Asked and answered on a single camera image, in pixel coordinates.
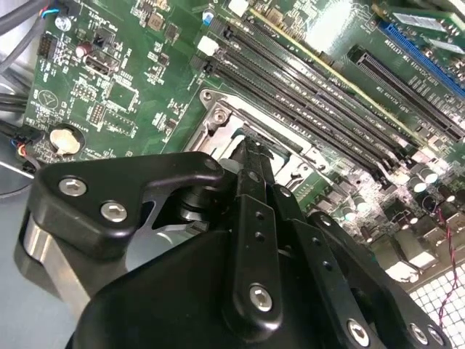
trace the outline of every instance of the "surface-mount component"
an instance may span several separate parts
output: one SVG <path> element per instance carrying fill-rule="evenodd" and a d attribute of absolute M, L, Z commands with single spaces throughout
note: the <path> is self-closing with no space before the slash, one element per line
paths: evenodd
<path fill-rule="evenodd" d="M 160 31 L 164 23 L 165 19 L 157 12 L 152 13 L 147 21 L 147 25 L 154 31 Z"/>

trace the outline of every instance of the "electrolytic capacitor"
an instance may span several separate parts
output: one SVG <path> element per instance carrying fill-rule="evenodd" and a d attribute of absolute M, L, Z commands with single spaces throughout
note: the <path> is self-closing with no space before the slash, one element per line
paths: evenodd
<path fill-rule="evenodd" d="M 87 56 L 91 51 L 92 51 L 92 44 L 90 42 L 88 41 L 81 42 L 76 47 L 76 57 L 82 58 L 84 56 Z"/>

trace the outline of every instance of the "black plastic bracket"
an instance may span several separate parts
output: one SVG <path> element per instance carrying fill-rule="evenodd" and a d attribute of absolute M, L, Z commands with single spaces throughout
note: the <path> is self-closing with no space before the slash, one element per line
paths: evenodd
<path fill-rule="evenodd" d="M 223 169 L 205 153 L 174 153 L 77 163 L 42 169 L 34 180 L 28 209 L 38 226 L 99 260 L 121 257 L 140 222 L 144 197 L 158 207 L 178 188 L 214 185 Z M 80 196 L 64 194 L 63 179 L 85 183 Z M 112 222 L 101 214 L 108 202 L 122 205 L 127 217 Z"/>

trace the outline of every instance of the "capacitor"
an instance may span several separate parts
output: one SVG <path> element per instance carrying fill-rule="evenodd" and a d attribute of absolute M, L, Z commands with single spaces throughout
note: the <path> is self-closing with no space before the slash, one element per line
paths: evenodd
<path fill-rule="evenodd" d="M 206 9 L 202 14 L 202 22 L 204 25 L 210 25 L 211 21 L 215 17 L 215 12 L 210 9 Z"/>
<path fill-rule="evenodd" d="M 412 187 L 415 193 L 421 193 L 426 190 L 426 183 L 420 179 L 418 176 L 413 176 L 408 184 Z"/>
<path fill-rule="evenodd" d="M 91 51 L 92 51 L 92 44 L 90 42 L 88 41 L 81 42 L 76 47 L 76 57 L 82 58 L 84 56 L 87 56 Z"/>
<path fill-rule="evenodd" d="M 373 241 L 373 238 L 371 237 L 371 232 L 369 231 L 367 227 L 365 226 L 360 227 L 360 232 L 366 242 L 371 243 Z"/>
<path fill-rule="evenodd" d="M 353 222 L 357 218 L 357 214 L 350 206 L 342 207 L 342 214 L 347 222 Z"/>
<path fill-rule="evenodd" d="M 58 16 L 55 18 L 55 26 L 61 31 L 69 31 L 73 26 L 73 22 L 67 16 Z"/>
<path fill-rule="evenodd" d="M 410 227 L 410 222 L 406 216 L 401 216 L 397 221 L 397 224 L 400 226 L 401 230 L 408 229 Z"/>
<path fill-rule="evenodd" d="M 368 205 L 365 199 L 360 195 L 354 197 L 354 204 L 358 212 L 367 212 L 370 209 L 370 205 Z"/>
<path fill-rule="evenodd" d="M 433 172 L 429 167 L 424 167 L 419 173 L 419 177 L 423 179 L 425 183 L 431 184 L 437 181 L 439 177 L 436 172 Z"/>
<path fill-rule="evenodd" d="M 439 191 L 439 194 L 441 194 L 447 202 L 453 202 L 456 199 L 456 196 L 453 195 L 452 191 L 444 184 L 437 187 L 437 191 Z"/>
<path fill-rule="evenodd" d="M 408 222 L 411 225 L 414 225 L 419 221 L 419 219 L 417 217 L 415 217 L 415 215 L 412 212 L 407 212 L 405 214 L 405 218 L 407 218 Z"/>

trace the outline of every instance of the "mounting hole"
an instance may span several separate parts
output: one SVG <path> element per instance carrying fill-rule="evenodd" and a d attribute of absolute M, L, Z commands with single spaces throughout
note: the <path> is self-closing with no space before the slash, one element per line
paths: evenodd
<path fill-rule="evenodd" d="M 324 261 L 323 262 L 323 267 L 325 267 L 327 271 L 332 271 L 333 270 L 333 266 L 330 264 L 330 262 Z"/>
<path fill-rule="evenodd" d="M 252 180 L 254 180 L 255 182 L 259 182 L 259 181 L 260 181 L 260 180 L 259 180 L 259 176 L 257 176 L 256 173 L 253 172 L 253 171 L 250 171 L 250 172 L 248 173 L 248 176 L 249 176 Z"/>
<path fill-rule="evenodd" d="M 255 238 L 258 242 L 263 242 L 264 241 L 264 235 L 262 233 L 260 233 L 259 231 L 257 231 L 255 233 Z"/>
<path fill-rule="evenodd" d="M 210 92 L 204 92 L 203 93 L 203 100 L 211 100 L 211 93 Z"/>

